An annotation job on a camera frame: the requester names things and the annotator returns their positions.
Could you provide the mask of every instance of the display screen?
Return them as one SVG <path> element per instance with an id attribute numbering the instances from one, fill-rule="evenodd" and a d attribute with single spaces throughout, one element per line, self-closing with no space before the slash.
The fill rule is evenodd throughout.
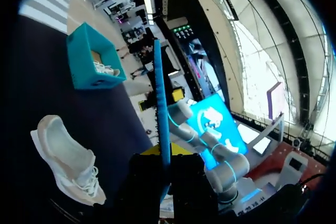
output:
<path id="1" fill-rule="evenodd" d="M 193 111 L 193 116 L 187 120 L 187 124 L 199 136 L 209 131 L 232 152 L 247 153 L 247 146 L 219 94 L 214 94 L 195 105 L 191 105 L 190 108 Z"/>
<path id="2" fill-rule="evenodd" d="M 219 81 L 213 66 L 200 40 L 189 25 L 173 29 L 183 51 L 187 55 L 191 69 L 196 75 L 205 97 L 220 90 Z"/>

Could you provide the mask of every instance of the exhibition hall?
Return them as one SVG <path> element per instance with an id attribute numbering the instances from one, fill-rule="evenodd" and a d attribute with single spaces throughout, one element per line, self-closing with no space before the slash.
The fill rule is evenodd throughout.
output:
<path id="1" fill-rule="evenodd" d="M 328 215 L 336 34 L 322 2 L 8 1 L 6 223 Z"/>

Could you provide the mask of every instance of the teal box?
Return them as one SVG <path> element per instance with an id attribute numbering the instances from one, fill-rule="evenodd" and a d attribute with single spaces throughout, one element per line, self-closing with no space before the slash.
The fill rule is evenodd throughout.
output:
<path id="1" fill-rule="evenodd" d="M 87 23 L 67 37 L 67 49 L 75 89 L 111 89 L 127 79 L 114 45 Z M 120 74 L 115 77 L 97 72 L 92 51 L 100 55 L 101 63 L 119 69 Z"/>

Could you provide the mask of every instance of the shoelace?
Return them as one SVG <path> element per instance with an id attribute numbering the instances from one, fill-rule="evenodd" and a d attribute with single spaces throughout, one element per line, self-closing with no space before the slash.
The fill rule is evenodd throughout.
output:
<path id="1" fill-rule="evenodd" d="M 91 176 L 87 181 L 87 184 L 84 186 L 80 186 L 77 184 L 77 182 L 73 179 L 72 182 L 79 187 L 80 189 L 82 189 L 83 191 L 85 191 L 90 197 L 95 197 L 97 195 L 98 192 L 98 187 L 99 187 L 99 183 L 98 183 L 98 168 L 96 168 L 95 166 L 92 168 L 91 171 Z"/>
<path id="2" fill-rule="evenodd" d="M 113 69 L 111 68 L 111 66 L 105 66 L 104 64 L 102 63 L 99 63 L 97 61 L 94 61 L 94 66 L 96 67 L 96 70 L 99 72 L 99 73 L 110 73 L 110 74 L 113 74 Z"/>

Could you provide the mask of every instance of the shoe sole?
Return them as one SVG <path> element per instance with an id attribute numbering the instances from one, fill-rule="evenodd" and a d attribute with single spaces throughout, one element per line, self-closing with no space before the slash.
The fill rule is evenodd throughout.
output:
<path id="1" fill-rule="evenodd" d="M 55 178 L 56 185 L 57 185 L 58 189 L 60 189 L 62 193 L 64 193 L 66 196 L 68 196 L 69 198 L 73 199 L 74 201 L 82 203 L 82 204 L 87 205 L 87 206 L 92 206 L 92 205 L 89 205 L 87 202 L 84 202 L 84 201 L 81 201 L 80 199 L 74 198 L 71 194 L 68 193 L 68 190 L 64 187 L 63 183 L 68 184 L 69 181 L 66 178 L 58 175 L 53 170 L 53 167 L 51 165 L 49 165 L 49 164 L 56 163 L 56 162 L 53 161 L 53 160 L 51 160 L 51 159 L 49 159 L 45 155 L 45 153 L 44 153 L 44 151 L 42 149 L 42 146 L 40 144 L 40 140 L 38 138 L 37 130 L 31 131 L 30 135 L 31 135 L 31 138 L 33 139 L 33 142 L 34 142 L 34 145 L 36 147 L 36 150 L 37 150 L 38 154 L 48 164 L 48 166 L 50 167 L 51 171 L 53 172 L 53 175 L 54 175 L 54 178 Z"/>

